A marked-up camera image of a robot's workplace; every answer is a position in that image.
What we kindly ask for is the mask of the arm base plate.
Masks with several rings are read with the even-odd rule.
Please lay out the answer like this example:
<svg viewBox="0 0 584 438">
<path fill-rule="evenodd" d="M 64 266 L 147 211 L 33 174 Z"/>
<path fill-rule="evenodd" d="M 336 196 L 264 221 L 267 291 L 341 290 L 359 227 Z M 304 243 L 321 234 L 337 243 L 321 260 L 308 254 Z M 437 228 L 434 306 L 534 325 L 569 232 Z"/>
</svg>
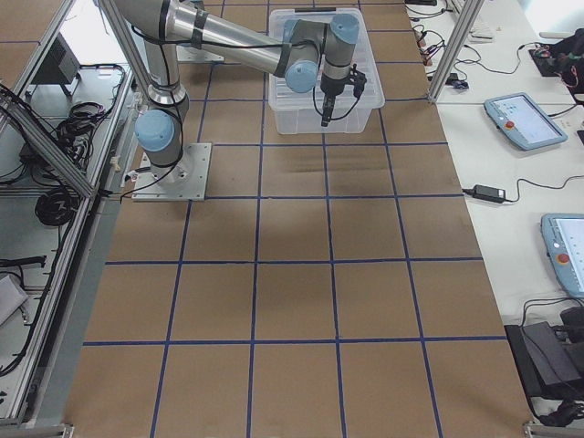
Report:
<svg viewBox="0 0 584 438">
<path fill-rule="evenodd" d="M 183 157 L 172 172 L 162 178 L 164 171 L 154 167 L 138 174 L 135 191 L 137 202 L 203 201 L 212 155 L 212 144 L 189 143 L 183 148 Z"/>
</svg>

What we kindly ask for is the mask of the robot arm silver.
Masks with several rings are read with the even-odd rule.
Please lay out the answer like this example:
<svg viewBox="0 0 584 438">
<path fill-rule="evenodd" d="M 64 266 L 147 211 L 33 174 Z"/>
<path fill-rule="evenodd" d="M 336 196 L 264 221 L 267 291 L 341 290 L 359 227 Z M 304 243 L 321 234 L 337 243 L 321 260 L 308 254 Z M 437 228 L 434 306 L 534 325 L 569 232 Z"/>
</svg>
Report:
<svg viewBox="0 0 584 438">
<path fill-rule="evenodd" d="M 290 20 L 281 39 L 214 16 L 186 1 L 118 1 L 120 15 L 142 38 L 152 108 L 136 124 L 136 135 L 156 179 L 182 181 L 191 167 L 184 156 L 183 121 L 189 109 L 180 80 L 177 47 L 190 46 L 232 58 L 283 78 L 296 93 L 320 87 L 325 94 L 321 124 L 331 120 L 336 97 L 348 85 L 359 95 L 363 76 L 351 62 L 360 22 L 339 14 L 329 22 Z"/>
</svg>

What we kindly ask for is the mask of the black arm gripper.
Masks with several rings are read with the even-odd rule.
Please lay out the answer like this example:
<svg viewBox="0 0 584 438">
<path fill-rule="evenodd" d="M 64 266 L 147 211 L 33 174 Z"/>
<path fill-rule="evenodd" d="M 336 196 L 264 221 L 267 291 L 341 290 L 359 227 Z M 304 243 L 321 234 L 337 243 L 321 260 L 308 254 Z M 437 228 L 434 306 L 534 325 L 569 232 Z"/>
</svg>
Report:
<svg viewBox="0 0 584 438">
<path fill-rule="evenodd" d="M 329 125 L 329 120 L 332 119 L 336 97 L 344 91 L 346 84 L 347 80 L 345 78 L 334 79 L 327 75 L 322 76 L 320 81 L 320 89 L 324 93 L 321 116 L 322 127 Z"/>
</svg>

